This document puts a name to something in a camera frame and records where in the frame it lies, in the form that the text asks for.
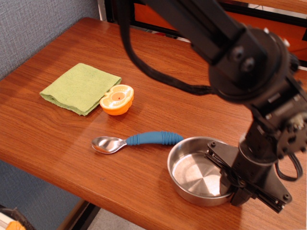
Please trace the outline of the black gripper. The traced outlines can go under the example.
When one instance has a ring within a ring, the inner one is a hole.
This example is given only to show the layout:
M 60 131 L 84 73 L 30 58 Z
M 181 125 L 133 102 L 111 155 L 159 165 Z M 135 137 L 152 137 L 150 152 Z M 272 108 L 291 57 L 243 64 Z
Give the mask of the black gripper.
M 208 145 L 205 154 L 220 169 L 220 193 L 232 194 L 231 205 L 240 207 L 259 199 L 277 213 L 292 202 L 292 196 L 275 172 L 278 157 L 272 138 L 246 135 L 238 146 L 224 142 Z

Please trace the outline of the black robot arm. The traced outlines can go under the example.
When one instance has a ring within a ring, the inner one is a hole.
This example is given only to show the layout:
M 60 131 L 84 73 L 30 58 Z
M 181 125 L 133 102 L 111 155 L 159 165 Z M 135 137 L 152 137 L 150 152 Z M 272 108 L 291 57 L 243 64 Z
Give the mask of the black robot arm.
M 214 0 L 147 0 L 209 64 L 213 92 L 248 108 L 252 124 L 237 147 L 213 141 L 206 157 L 240 206 L 258 198 L 275 212 L 292 198 L 278 161 L 307 148 L 307 94 L 294 78 L 298 61 L 284 41 L 228 16 Z

